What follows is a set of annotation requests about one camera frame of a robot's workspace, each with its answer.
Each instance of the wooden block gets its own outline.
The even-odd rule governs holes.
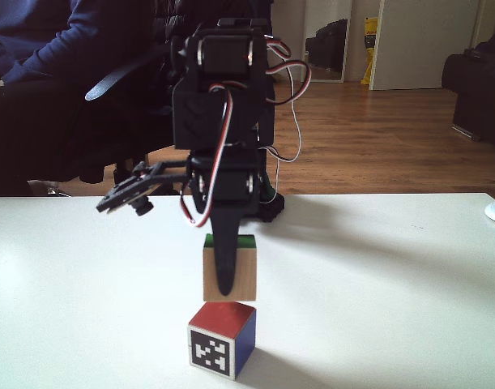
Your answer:
[[[256,300],[256,241],[254,235],[238,237],[237,267],[233,290],[223,296],[218,289],[215,268],[213,236],[208,234],[204,245],[204,301],[255,301]]]
[[[255,340],[255,308],[239,302],[207,302],[188,325],[190,364],[235,380]]]

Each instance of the white table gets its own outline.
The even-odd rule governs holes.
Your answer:
[[[486,194],[288,196],[258,242],[257,349],[189,366],[209,225],[176,198],[0,199],[0,389],[495,388]]]

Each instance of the blue cube face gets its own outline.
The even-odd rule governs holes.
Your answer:
[[[249,321],[241,329],[235,339],[235,379],[243,369],[245,363],[254,350],[256,343],[256,311],[253,312]]]
[[[191,361],[204,369],[231,376],[231,344],[213,336],[191,331]]]

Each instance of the white wall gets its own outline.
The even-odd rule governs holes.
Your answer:
[[[366,72],[365,18],[378,17],[379,8],[380,0],[353,0],[344,76],[346,81],[361,81]]]
[[[272,6],[272,27],[277,36],[290,47],[293,58],[301,59],[305,35],[305,1],[304,0],[275,0]],[[280,63],[274,54],[269,54],[269,63],[274,66]],[[292,75],[301,77],[301,70],[294,66]]]
[[[480,0],[471,47],[488,41],[495,29],[495,0]]]
[[[306,37],[315,36],[319,28],[342,19],[339,17],[339,0],[306,0]]]
[[[339,15],[339,19],[349,20],[352,15],[352,1],[337,0],[337,15]]]

